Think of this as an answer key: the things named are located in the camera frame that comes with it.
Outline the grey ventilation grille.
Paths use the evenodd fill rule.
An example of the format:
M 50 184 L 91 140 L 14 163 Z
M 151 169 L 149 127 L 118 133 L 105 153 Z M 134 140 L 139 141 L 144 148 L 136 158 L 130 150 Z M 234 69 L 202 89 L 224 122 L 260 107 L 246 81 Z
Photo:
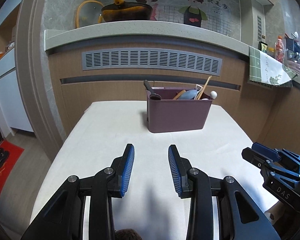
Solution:
M 119 48 L 82 53 L 82 70 L 111 68 L 163 69 L 220 76 L 223 60 L 188 51 L 159 48 Z

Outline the purple plastic utensil holder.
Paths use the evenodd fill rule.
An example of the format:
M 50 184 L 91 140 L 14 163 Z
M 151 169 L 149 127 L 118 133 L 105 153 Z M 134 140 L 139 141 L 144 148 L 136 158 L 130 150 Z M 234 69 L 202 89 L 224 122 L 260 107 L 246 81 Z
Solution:
M 213 100 L 203 94 L 200 100 L 180 100 L 174 97 L 183 90 L 182 87 L 156 87 L 155 93 L 160 100 L 147 96 L 147 124 L 152 133 L 179 132 L 202 129 Z

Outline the steel spoon white ball handle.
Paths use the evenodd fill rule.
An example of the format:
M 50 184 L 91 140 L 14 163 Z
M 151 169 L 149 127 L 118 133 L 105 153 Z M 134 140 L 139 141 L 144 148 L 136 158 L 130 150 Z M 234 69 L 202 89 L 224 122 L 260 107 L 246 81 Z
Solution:
M 214 100 L 217 98 L 217 92 L 216 91 L 211 91 L 210 95 L 207 98 L 203 98 L 203 100 Z

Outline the grey blue plastic spoon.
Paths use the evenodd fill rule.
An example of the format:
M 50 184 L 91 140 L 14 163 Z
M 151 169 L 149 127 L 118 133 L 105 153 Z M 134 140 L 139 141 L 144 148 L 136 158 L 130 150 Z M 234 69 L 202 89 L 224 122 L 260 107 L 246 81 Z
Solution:
M 178 100 L 192 100 L 197 96 L 198 91 L 193 90 L 187 90 L 183 94 L 181 94 L 178 98 Z

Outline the steel ladle in holder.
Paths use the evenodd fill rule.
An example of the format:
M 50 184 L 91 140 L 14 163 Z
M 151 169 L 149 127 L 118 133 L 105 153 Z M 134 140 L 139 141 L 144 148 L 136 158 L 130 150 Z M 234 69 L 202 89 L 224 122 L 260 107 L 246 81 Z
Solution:
M 151 87 L 151 85 L 149 84 L 149 82 L 147 80 L 143 81 L 143 85 L 150 92 L 150 95 L 149 95 L 150 99 L 161 100 L 161 96 L 159 94 L 155 93 L 155 91 L 153 90 L 153 88 Z

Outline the wooden chopstick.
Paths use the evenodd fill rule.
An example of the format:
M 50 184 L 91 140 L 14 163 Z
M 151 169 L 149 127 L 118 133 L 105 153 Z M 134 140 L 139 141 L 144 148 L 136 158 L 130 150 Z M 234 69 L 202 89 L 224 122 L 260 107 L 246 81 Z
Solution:
M 211 77 L 212 77 L 212 76 L 210 75 L 210 76 L 207 78 L 207 81 L 206 81 L 205 85 L 204 85 L 203 88 L 200 90 L 200 93 L 199 93 L 198 96 L 197 96 L 197 100 L 200 100 L 200 99 L 201 99 L 201 97 L 202 97 L 202 95 L 203 95 L 203 93 L 204 93 L 204 91 L 205 91 L 207 85 L 209 84 L 209 81 L 210 81 Z

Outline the yellow handled frying pan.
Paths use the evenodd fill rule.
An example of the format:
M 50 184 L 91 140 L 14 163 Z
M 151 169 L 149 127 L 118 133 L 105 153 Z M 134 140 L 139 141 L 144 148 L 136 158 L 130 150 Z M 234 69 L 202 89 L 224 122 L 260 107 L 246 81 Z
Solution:
M 113 1 L 114 3 L 104 6 L 101 10 L 105 22 L 146 21 L 151 18 L 153 9 L 150 5 L 125 0 Z

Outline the glass pan lid yellow rim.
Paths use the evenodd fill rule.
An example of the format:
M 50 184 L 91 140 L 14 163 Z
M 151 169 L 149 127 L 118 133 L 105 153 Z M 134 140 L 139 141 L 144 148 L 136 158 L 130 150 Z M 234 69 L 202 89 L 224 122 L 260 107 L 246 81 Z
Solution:
M 76 11 L 75 28 L 102 23 L 102 8 L 103 4 L 97 0 L 82 2 Z

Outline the wooden spoon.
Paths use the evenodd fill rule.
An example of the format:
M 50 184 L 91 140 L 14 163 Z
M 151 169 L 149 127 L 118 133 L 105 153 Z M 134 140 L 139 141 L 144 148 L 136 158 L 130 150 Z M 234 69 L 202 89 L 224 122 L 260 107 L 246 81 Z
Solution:
M 179 99 L 185 92 L 186 92 L 186 90 L 183 89 L 182 91 L 180 91 L 180 92 L 173 98 L 173 100 Z

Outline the white cabinet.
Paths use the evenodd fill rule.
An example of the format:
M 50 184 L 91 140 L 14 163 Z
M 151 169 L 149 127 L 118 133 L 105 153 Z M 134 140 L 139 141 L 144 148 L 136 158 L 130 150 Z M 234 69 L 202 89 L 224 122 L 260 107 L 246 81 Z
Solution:
M 15 36 L 20 3 L 0 9 L 0 131 L 4 137 L 16 130 L 32 132 L 21 98 L 15 62 Z

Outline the orange bottle on counter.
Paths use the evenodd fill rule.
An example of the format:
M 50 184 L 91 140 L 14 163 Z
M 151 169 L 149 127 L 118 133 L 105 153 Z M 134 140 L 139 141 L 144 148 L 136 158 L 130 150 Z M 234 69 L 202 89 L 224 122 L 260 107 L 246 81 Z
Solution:
M 279 35 L 277 37 L 277 41 L 275 43 L 275 59 L 281 63 L 283 63 L 285 57 L 285 48 L 283 44 L 282 36 Z

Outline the cartoon wall sticker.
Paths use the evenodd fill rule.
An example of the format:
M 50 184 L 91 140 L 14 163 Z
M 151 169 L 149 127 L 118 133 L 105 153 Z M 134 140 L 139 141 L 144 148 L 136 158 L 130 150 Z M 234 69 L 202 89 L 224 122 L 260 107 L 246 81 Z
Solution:
M 239 0 L 126 0 L 150 5 L 150 20 L 187 24 L 240 39 Z

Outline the green checked towel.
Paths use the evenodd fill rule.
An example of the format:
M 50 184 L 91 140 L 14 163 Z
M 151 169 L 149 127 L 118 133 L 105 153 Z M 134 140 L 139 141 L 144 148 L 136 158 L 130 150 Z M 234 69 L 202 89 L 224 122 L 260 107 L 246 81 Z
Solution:
M 296 72 L 268 54 L 249 47 L 249 81 L 271 87 L 293 87 Z

